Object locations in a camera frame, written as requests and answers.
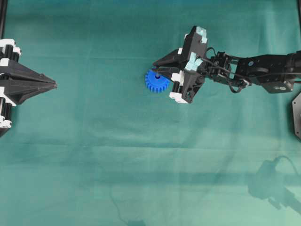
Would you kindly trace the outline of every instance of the teal fabric surface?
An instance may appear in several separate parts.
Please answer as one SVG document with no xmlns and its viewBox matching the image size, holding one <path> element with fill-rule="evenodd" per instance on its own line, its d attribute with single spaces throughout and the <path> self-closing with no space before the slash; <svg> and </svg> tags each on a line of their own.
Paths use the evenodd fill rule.
<svg viewBox="0 0 301 226">
<path fill-rule="evenodd" d="M 5 38 L 58 89 L 17 107 L 0 140 L 0 225 L 300 225 L 301 87 L 207 80 L 190 105 L 146 89 L 193 25 L 235 56 L 301 50 L 294 0 L 9 0 Z"/>
</svg>

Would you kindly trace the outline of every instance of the blue gear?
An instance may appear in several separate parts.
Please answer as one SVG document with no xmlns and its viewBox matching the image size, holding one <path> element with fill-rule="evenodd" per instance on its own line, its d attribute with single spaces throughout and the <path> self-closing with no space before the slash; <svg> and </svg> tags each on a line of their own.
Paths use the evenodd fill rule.
<svg viewBox="0 0 301 226">
<path fill-rule="evenodd" d="M 169 80 L 152 70 L 148 70 L 145 75 L 145 84 L 151 92 L 161 93 L 167 89 Z"/>
</svg>

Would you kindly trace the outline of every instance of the green backdrop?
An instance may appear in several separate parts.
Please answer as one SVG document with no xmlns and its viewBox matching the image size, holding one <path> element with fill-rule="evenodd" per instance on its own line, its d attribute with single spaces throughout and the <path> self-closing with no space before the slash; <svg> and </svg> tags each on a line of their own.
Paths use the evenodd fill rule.
<svg viewBox="0 0 301 226">
<path fill-rule="evenodd" d="M 256 172 L 281 155 L 301 170 L 301 87 L 232 94 L 207 80 L 190 105 L 146 89 L 193 25 L 235 56 L 301 49 L 295 0 L 9 0 L 5 38 L 58 89 L 18 106 L 0 140 L 0 225 L 300 225 L 292 164 Z"/>
</svg>

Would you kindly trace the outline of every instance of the wire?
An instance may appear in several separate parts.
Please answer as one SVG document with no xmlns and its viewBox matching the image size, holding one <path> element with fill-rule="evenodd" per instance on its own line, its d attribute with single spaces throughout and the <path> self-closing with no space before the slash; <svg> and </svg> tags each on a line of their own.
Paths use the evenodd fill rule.
<svg viewBox="0 0 301 226">
<path fill-rule="evenodd" d="M 235 75 L 237 77 L 244 78 L 244 79 L 249 79 L 250 78 L 249 76 L 243 76 L 243 75 L 234 73 L 232 71 L 229 71 L 229 70 L 227 70 L 227 69 L 225 69 L 223 67 L 220 67 L 218 65 L 215 65 L 210 60 L 207 60 L 207 59 L 204 59 L 204 58 L 201 58 L 201 60 L 203 60 L 203 61 L 211 64 L 213 67 L 216 67 L 216 68 L 221 69 L 221 70 L 223 70 L 225 72 L 231 73 L 231 74 L 233 74 L 233 75 Z M 280 75 L 280 74 L 282 74 L 282 75 L 301 75 L 301 73 L 298 73 L 298 72 L 283 72 L 283 73 L 268 73 L 268 74 L 258 75 L 258 76 L 256 76 L 256 78 L 266 77 L 266 76 L 270 76 L 270 75 Z"/>
<path fill-rule="evenodd" d="M 241 86 L 239 86 L 238 89 L 235 90 L 230 84 L 229 84 L 229 88 L 232 93 L 239 93 L 243 89 Z"/>
<path fill-rule="evenodd" d="M 233 59 L 235 59 L 235 60 L 241 60 L 241 59 L 243 59 L 242 57 L 232 56 L 232 55 L 229 55 L 227 53 L 226 53 L 226 55 L 229 56 L 229 57 L 231 57 L 231 58 L 233 58 Z"/>
<path fill-rule="evenodd" d="M 207 48 L 206 52 L 208 52 L 209 50 L 213 50 L 213 52 L 214 52 L 214 55 L 216 56 L 216 52 L 215 52 L 215 49 L 214 49 L 213 47 L 209 47 L 209 48 Z"/>
</svg>

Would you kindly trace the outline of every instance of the robotic arm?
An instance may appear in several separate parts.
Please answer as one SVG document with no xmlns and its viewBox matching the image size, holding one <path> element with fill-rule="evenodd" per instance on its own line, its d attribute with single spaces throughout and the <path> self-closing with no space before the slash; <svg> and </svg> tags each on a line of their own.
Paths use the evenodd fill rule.
<svg viewBox="0 0 301 226">
<path fill-rule="evenodd" d="M 205 78 L 228 85 L 233 93 L 252 84 L 263 86 L 269 93 L 285 93 L 293 91 L 294 83 L 300 83 L 296 79 L 301 78 L 301 51 L 246 58 L 218 52 L 208 59 L 210 49 L 206 30 L 194 26 L 185 36 L 183 48 L 154 62 L 153 71 L 174 83 L 169 96 L 176 102 L 191 103 Z M 237 65 L 235 72 L 231 65 Z"/>
<path fill-rule="evenodd" d="M 0 137 L 12 126 L 12 108 L 57 87 L 54 80 L 18 63 L 21 50 L 13 39 L 0 40 Z"/>
</svg>

